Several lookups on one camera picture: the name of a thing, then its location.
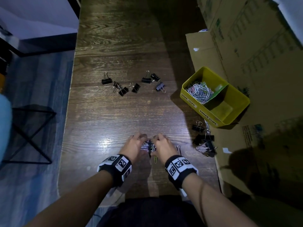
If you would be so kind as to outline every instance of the forearm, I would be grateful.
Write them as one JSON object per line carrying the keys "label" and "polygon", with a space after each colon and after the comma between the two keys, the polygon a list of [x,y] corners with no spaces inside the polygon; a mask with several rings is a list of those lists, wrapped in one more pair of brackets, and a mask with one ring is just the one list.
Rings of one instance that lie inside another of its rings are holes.
{"label": "forearm", "polygon": [[191,173],[184,179],[182,188],[206,226],[256,227],[256,224],[237,206],[205,183],[195,173]]}
{"label": "forearm", "polygon": [[51,204],[26,227],[85,227],[112,184],[112,176],[102,170]]}

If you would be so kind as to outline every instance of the person's right hand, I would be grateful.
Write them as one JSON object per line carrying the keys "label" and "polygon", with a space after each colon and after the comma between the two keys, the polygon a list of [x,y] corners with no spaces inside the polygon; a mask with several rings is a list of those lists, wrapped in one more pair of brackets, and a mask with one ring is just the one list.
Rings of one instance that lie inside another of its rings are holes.
{"label": "person's right hand", "polygon": [[157,151],[153,151],[151,156],[157,156],[163,164],[165,164],[171,156],[179,155],[176,147],[163,134],[157,134],[151,141],[157,148]]}

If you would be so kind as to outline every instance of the black metal stand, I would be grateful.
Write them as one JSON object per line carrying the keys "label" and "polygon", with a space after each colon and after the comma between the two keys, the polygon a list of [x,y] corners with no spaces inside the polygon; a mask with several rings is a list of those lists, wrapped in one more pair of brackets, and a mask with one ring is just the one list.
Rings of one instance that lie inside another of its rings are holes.
{"label": "black metal stand", "polygon": [[[15,125],[14,123],[12,124],[13,129],[21,135],[21,137],[23,137],[25,139],[25,143],[23,145],[21,145],[10,157],[8,160],[2,160],[3,163],[27,163],[27,164],[51,164],[52,160],[37,146],[36,143],[34,143],[32,141],[33,137],[39,133],[39,131],[42,130],[43,127],[45,127],[49,121],[51,121],[52,118],[55,117],[55,115],[57,114],[56,112],[53,111],[44,111],[44,110],[33,110],[33,109],[23,109],[23,108],[13,108],[13,111],[25,111],[25,112],[40,112],[40,113],[47,113],[50,114],[51,116],[38,128],[38,130],[36,130],[30,137],[25,134],[25,132],[20,129],[17,125]],[[18,154],[21,149],[27,144],[29,143],[30,145],[33,146],[33,148],[35,148],[35,150],[37,152],[39,152],[46,160],[47,162],[27,162],[27,161],[12,161],[11,159],[13,157],[16,156],[16,154]]]}

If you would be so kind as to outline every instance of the wood grain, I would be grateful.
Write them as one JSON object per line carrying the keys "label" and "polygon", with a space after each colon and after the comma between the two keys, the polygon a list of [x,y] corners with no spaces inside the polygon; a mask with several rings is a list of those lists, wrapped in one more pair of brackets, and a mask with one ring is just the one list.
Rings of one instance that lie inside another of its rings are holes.
{"label": "wood grain", "polygon": [[[180,98],[185,80],[195,71],[186,33],[205,28],[195,0],[83,0],[68,114],[59,175],[59,194],[96,172],[106,157],[118,153],[135,131],[153,137],[166,134],[201,177],[219,189],[213,158],[195,151],[199,119]],[[156,73],[166,93],[156,83],[141,83],[146,70]],[[138,93],[121,97],[112,84],[102,85],[103,72],[124,87],[141,85]],[[147,153],[134,165],[127,181],[103,206],[125,198],[179,194],[168,181],[160,162]]]}

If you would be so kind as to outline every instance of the black wristband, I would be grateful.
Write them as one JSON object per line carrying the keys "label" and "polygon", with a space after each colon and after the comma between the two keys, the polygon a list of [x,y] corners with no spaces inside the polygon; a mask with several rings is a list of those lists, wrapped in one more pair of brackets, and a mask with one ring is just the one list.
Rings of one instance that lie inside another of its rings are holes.
{"label": "black wristband", "polygon": [[131,173],[132,165],[129,158],[118,154],[106,158],[97,168],[97,172],[106,170],[113,177],[113,187],[121,186],[127,176]]}
{"label": "black wristband", "polygon": [[182,189],[182,183],[189,174],[199,173],[197,168],[180,155],[170,157],[165,163],[165,169],[169,173],[169,180],[177,189]]}

